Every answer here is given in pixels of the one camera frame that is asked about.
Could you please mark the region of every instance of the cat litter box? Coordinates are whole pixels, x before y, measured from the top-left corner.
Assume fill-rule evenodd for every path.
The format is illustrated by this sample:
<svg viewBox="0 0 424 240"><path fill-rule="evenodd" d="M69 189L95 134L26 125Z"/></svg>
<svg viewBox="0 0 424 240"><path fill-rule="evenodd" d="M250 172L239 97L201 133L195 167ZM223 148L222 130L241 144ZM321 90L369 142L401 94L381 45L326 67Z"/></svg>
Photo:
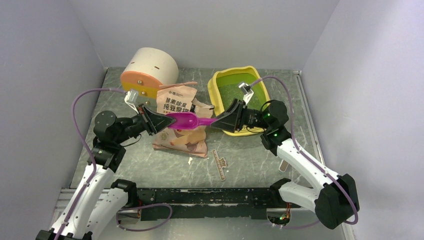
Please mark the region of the cat litter box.
<svg viewBox="0 0 424 240"><path fill-rule="evenodd" d="M207 90L209 92L210 101L215 106L214 113L216 116L221 114L227 109L234 98L243 99L243 93L239 88L239 83L245 82L247 84L253 83L259 79L259 73L253 66L234 67L223 71L217 71L207 83ZM263 82L259 82L253 88L254 95L250 99L247 106L251 109L260 110L261 106L270 100L267 89ZM256 133L261 133L262 128L243 128L239 132L224 133L230 136L248 136Z"/></svg>

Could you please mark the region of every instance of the gray marble surface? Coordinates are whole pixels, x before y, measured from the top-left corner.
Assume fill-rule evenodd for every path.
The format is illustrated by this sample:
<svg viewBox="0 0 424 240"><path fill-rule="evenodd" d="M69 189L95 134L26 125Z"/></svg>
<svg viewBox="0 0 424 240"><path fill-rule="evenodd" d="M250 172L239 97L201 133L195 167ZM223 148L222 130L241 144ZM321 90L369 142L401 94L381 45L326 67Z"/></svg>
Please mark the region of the gray marble surface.
<svg viewBox="0 0 424 240"><path fill-rule="evenodd" d="M122 88L120 75L124 67L110 67L107 71L103 87ZM207 84L216 71L212 68L181 68L178 83L196 81L196 98L211 104ZM297 141L312 155L315 155L301 93L291 70L258 69L259 75L281 78L290 91L295 121L294 131ZM266 89L271 99L282 100L288 106L287 95L283 87L275 80L267 79ZM102 92L93 111L90 127L86 137L92 147L94 138L94 118L101 111L113 111L118 117L132 117L135 113L124 103L120 93ZM304 186L309 186L306 180L291 166L284 173L278 172L281 160L266 150L261 144L259 134L252 136L232 137L221 130L206 128L207 158L196 157L176 150L153 150L152 141L155 136L142 134L141 140L126 148L116 174L110 181L126 179L133 181L139 188L232 188L232 187L269 187L274 182L289 178ZM225 158L228 167L225 169L226 181L221 181L212 150L216 149L220 158ZM70 184L76 188L87 165L88 153L82 150L75 174Z"/></svg>

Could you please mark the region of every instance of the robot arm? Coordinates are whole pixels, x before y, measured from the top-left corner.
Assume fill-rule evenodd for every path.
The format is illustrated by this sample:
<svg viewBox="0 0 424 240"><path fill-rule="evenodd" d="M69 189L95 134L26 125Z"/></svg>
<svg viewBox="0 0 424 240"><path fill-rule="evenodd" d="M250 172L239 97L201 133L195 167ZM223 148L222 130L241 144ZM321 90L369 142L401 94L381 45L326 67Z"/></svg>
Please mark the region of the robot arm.
<svg viewBox="0 0 424 240"><path fill-rule="evenodd" d="M262 111L249 109L242 100L235 99L231 106L216 117L217 121L210 126L213 128L235 132L243 126L265 129L261 134L263 146L275 156L287 161L310 183L312 188L300 186L290 179L284 178L272 185L278 189L281 201L294 203L316 214L321 223L329 229L334 229L354 212L348 200L327 176L334 178L352 199L356 210L359 210L358 194L355 180L348 174L340 176L337 172L321 164L312 155L302 151L297 143L296 148L292 135L284 124L289 120L287 108L282 101L271 100Z"/></svg>
<svg viewBox="0 0 424 240"><path fill-rule="evenodd" d="M85 172L74 194L63 211L63 214L52 225L50 231L41 230L36 240L52 240L62 228L57 239L96 240L103 228L122 207L138 207L136 184L118 179L107 196L96 206L106 184L116 173L126 152L121 145L129 138L135 138L147 131L156 134L174 123L176 120L149 110L142 104L137 114L131 118L118 118L112 111L102 111L95 117L92 153L96 161L94 177L87 183L93 172L93 163L88 160ZM71 206L76 203L74 211L65 222Z"/></svg>

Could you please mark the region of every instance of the cable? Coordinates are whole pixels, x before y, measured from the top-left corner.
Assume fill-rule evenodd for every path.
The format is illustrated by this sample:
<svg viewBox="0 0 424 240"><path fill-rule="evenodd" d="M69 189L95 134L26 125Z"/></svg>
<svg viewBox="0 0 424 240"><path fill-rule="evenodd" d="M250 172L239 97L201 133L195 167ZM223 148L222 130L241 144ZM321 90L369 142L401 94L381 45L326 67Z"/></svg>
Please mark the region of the cable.
<svg viewBox="0 0 424 240"><path fill-rule="evenodd" d="M137 141L135 141L135 142L131 142L130 144L128 144L128 145L124 145L124 146L122 146L122 147L129 147L129 146L131 146L131 145L134 145L134 144L136 144L136 143L138 143L139 141L140 141L140 139L142 139L142 135L141 134L139 134L137 137L139 137L138 139L137 139Z"/></svg>
<svg viewBox="0 0 424 240"><path fill-rule="evenodd" d="M278 77L275 77L275 76L265 76L265 77L261 77L261 78L257 79L250 86L253 88L253 86L255 86L256 84L258 84L259 82L261 82L261 81L263 81L265 79L275 79L284 88L285 92L287 93L288 104L290 106L290 133L291 133L291 139L293 140L294 147L297 149L297 151L302 156L304 156L311 164L313 164L317 169L319 169L323 174L325 174L340 189L340 191L343 193L343 195L346 197L347 201L349 202L350 207L352 207L353 214L355 216L355 219L353 221L344 221L344 223L349 224L349 225L355 225L356 223L358 223L358 211L357 211L357 208L355 207L354 202L352 201L351 197L349 196L349 194L340 185L340 183L338 183L336 181L336 179L334 179L334 177L332 177L324 168L322 168L320 165L318 165L318 163L316 163L314 160L312 160L306 153L304 153L302 150L300 150L300 147L298 146L298 143L296 142L296 138L295 138L295 124L294 124L294 118L295 118L295 116L294 116L294 110L293 110L292 97L290 96L289 89L284 84L284 82L281 79L279 79ZM296 228L297 229L307 228L307 227L312 226L311 224L308 224L308 225L305 225L305 226L299 226L299 227L296 227Z"/></svg>
<svg viewBox="0 0 424 240"><path fill-rule="evenodd" d="M76 128L76 132L78 133L79 140L81 141L82 145L83 145L83 146L84 146L84 148L87 150L88 155L89 155L89 156L90 156L90 158L91 158L91 162L92 162L92 166L93 166L93 171L92 171L92 173L90 174L90 176L88 176L87 181L86 181L86 184L83 184L83 185L82 185L82 187L81 187L81 189L79 190L79 192L76 194L76 196L75 196L75 200L74 200L74 201L73 201L73 203L71 204L71 206L70 206L70 208L69 208L69 211L66 213L66 216L65 216L65 218L64 218L64 220L63 220L63 223L60 225L60 228L59 228L59 230L57 231L56 236L54 237L54 239L53 239L53 240L58 240L58 239L59 239L59 236L61 235L62 231L65 229L65 227L66 227L66 223L67 223L67 222L69 221L69 219L71 218L71 215L72 215L72 213L74 212L75 207L77 206L77 203L78 203L78 201L79 201L79 200L80 200L80 198L81 198L81 195L83 194L83 192L84 192L84 190L87 188L87 186L90 184L90 181L93 179L94 175L96 174L96 170L97 170L96 160L95 160L95 158L94 158L94 156L93 156L93 153L92 153L92 151L90 150L89 145L86 143L86 140L84 139L83 134L82 134L82 133L81 133L81 131L80 131L80 128L78 127L77 120L76 120L76 118L75 118L75 105L77 104L78 100L79 100L82 96L84 96L84 95L86 95L86 94L88 94L88 93L92 93L92 92L102 92L102 91L111 91L111 92L122 93L122 94L125 94L125 93L126 93L124 90L117 89L117 88L94 88L94 89L90 89L90 90L84 91L84 92L82 92L81 94L79 94L79 95L78 95L78 96L77 96L77 97L73 100L73 102L72 102L72 106L71 106L71 108L70 108L70 114L71 114L71 116L72 116L73 125L74 125L74 126L75 126L75 128Z"/></svg>
<svg viewBox="0 0 424 240"><path fill-rule="evenodd" d="M271 99L271 100L268 100L268 101L264 102L264 103L262 104L262 106L260 107L260 111L262 112L262 109L264 108L265 104L270 104L270 103L272 103L272 102L274 102L274 101L276 101L276 100L275 100L275 99Z"/></svg>
<svg viewBox="0 0 424 240"><path fill-rule="evenodd" d="M159 223L156 226L152 226L152 227L149 227L149 228L146 228L146 229L130 229L130 228L126 228L126 227L120 225L120 223L118 221L118 214L121 211L148 209L148 208L159 207L159 206L169 208L169 216L163 222ZM122 229L122 230L129 231L129 232L146 232L146 231L150 231L150 230L153 230L153 229L157 229L160 226L166 224L170 220L171 216L172 216L172 207L171 207L171 205L166 204L166 203L154 203L154 204L145 205L145 206L138 206L138 207L132 207L132 208L124 208L124 209L119 210L118 213L116 214L116 226L118 228Z"/></svg>

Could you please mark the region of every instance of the round container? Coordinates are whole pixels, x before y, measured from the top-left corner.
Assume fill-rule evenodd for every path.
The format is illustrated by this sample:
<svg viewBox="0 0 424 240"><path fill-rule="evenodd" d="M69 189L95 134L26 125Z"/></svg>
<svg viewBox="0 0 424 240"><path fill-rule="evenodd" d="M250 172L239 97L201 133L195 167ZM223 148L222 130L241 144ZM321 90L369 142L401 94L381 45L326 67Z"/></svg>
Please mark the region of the round container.
<svg viewBox="0 0 424 240"><path fill-rule="evenodd" d="M121 82L129 86L159 89L160 85L175 84L178 66L166 52L151 48L140 48L120 76Z"/></svg>

